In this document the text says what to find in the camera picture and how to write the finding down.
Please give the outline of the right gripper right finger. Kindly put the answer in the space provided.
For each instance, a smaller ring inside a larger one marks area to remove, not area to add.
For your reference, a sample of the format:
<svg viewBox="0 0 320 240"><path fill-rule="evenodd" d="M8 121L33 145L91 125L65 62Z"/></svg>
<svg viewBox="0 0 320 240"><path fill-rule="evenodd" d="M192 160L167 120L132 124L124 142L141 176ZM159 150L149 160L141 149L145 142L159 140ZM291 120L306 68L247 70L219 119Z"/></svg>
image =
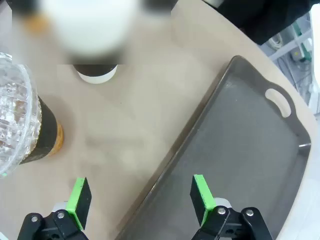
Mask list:
<svg viewBox="0 0 320 240"><path fill-rule="evenodd" d="M235 211L228 200L222 198L218 205L202 174L192 177L190 198L200 228L192 237L194 240L272 240L273 237L255 207Z"/></svg>

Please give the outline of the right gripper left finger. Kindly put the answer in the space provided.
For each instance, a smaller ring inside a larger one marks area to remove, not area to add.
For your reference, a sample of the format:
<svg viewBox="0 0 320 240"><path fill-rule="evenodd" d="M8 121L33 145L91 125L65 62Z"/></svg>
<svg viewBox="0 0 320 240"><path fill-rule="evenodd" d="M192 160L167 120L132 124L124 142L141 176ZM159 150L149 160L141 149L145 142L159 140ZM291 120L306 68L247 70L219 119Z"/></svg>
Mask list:
<svg viewBox="0 0 320 240"><path fill-rule="evenodd" d="M21 225L19 240L87 240L86 228L92 193L87 178L78 177L68 201L57 204L43 217L29 213Z"/></svg>

